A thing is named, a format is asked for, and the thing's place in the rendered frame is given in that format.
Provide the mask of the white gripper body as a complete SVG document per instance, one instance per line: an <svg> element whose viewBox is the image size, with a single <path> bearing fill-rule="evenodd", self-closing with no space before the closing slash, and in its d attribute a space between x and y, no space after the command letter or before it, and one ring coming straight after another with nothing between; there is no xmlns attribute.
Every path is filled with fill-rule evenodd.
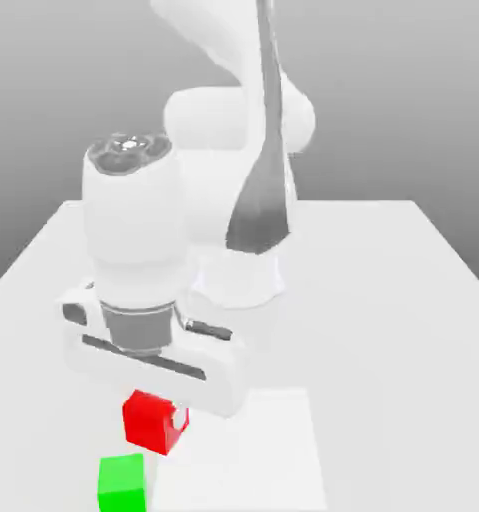
<svg viewBox="0 0 479 512"><path fill-rule="evenodd" d="M125 392L139 390L223 418L245 401L246 347L236 337L198 335L172 321L172 343L158 355L137 358L95 338L87 327L62 325L68 366Z"/></svg>

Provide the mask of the small red cube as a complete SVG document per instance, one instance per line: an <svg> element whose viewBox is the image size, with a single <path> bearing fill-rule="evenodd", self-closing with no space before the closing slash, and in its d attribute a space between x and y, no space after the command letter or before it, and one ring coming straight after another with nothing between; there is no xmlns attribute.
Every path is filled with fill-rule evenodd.
<svg viewBox="0 0 479 512"><path fill-rule="evenodd" d="M176 406L170 400L135 390L122 405L126 440L167 456L190 423L188 409L184 431L177 432L172 428L171 416Z"/></svg>

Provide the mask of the small green cube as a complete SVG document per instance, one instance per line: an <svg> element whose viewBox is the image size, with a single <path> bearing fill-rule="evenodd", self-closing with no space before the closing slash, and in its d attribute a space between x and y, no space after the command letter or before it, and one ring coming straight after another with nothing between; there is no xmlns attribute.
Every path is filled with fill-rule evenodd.
<svg viewBox="0 0 479 512"><path fill-rule="evenodd" d="M100 512L147 512L144 456L135 453L101 458L97 501Z"/></svg>

